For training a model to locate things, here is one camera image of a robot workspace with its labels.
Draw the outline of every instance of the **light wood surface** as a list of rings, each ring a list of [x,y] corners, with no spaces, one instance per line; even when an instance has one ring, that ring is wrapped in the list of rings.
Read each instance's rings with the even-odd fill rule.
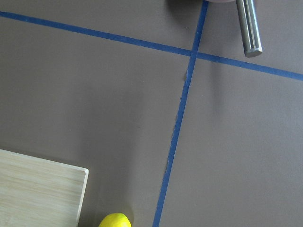
[[[76,227],[88,173],[0,150],[0,226]]]

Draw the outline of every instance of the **yellow fruit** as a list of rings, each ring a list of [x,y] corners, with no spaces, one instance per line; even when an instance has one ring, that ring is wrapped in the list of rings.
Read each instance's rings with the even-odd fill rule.
[[[132,225],[124,214],[114,213],[107,215],[99,227],[132,227]]]

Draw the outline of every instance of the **metal rod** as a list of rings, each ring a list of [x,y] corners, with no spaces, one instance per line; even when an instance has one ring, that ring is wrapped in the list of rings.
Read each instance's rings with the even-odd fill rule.
[[[253,0],[236,0],[245,56],[262,54],[262,46]]]

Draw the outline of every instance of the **metal tube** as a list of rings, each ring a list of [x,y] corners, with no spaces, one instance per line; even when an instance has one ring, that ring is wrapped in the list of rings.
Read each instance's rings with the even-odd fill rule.
[[[262,46],[253,0],[236,0],[245,56],[262,54]]]

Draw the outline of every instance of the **blue tape strip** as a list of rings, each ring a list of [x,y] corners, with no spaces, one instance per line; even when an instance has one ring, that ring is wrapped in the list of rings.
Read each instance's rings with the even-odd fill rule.
[[[198,52],[201,35],[202,35],[202,30],[203,30],[203,26],[204,26],[204,22],[205,22],[207,6],[208,6],[208,1],[203,1],[200,18],[199,18],[198,25],[197,25],[196,35],[195,35],[195,39],[194,39],[194,43],[193,43],[192,53],[190,55],[190,59],[189,59],[189,63],[188,63],[187,78],[186,78],[186,81],[183,86],[181,101],[180,101],[177,119],[176,119],[176,123],[175,123],[175,128],[174,128],[173,136],[171,139],[169,155],[168,155],[168,160],[167,160],[167,167],[166,167],[165,174],[163,176],[162,186],[161,186],[161,190],[160,190],[160,195],[159,195],[152,227],[159,227],[159,224],[160,224],[160,219],[161,219],[161,215],[162,215],[162,211],[163,211],[167,187],[169,185],[170,173],[171,173],[172,166],[173,166],[173,161],[174,161],[174,157],[175,157],[175,153],[176,153],[176,148],[177,148],[178,138],[179,138],[181,124],[182,124],[182,120],[183,120],[184,110],[185,110],[185,106],[186,106],[188,91],[189,91],[189,87],[190,87],[190,83],[191,83],[191,79],[192,79],[192,75],[193,75],[193,71],[194,71],[194,67],[195,67],[197,52]]]
[[[127,43],[127,44],[137,45],[137,46],[143,46],[143,47],[156,49],[156,50],[160,50],[160,51],[166,51],[166,52],[170,52],[170,53],[177,53],[177,54],[181,54],[181,55],[185,55],[185,56],[191,55],[190,50],[186,50],[186,49],[182,49],[182,48],[177,48],[177,47],[163,45],[163,44],[157,44],[157,43],[148,42],[148,41],[144,41],[144,40],[140,40],[140,39],[134,39],[134,38],[130,38],[130,37],[122,36],[122,35],[115,35],[115,34],[111,34],[111,33],[107,33],[107,32],[100,32],[100,31],[96,31],[96,30],[92,30],[92,29],[88,29],[88,28],[53,22],[50,20],[23,16],[23,15],[15,14],[15,13],[0,12],[0,17],[6,17],[6,18],[14,19],[14,20],[25,21],[25,22],[37,24],[37,25],[54,27],[54,28],[58,28],[58,29],[62,29],[62,30],[70,31],[70,32],[81,33],[81,34],[85,34],[85,35],[119,41],[119,42],[123,42],[123,43]]]
[[[278,70],[278,69],[263,66],[263,65],[252,64],[252,63],[238,61],[238,60],[224,58],[224,57],[218,57],[218,56],[207,54],[207,53],[199,52],[197,55],[197,58],[200,58],[203,60],[208,60],[208,61],[213,61],[213,62],[217,62],[217,63],[222,63],[222,64],[226,64],[226,65],[237,66],[237,67],[241,67],[241,68],[245,68],[245,69],[249,69],[249,70],[270,73],[270,74],[278,75],[281,77],[303,80],[303,74],[300,74],[300,73],[289,72],[289,71],[285,71],[285,70]]]

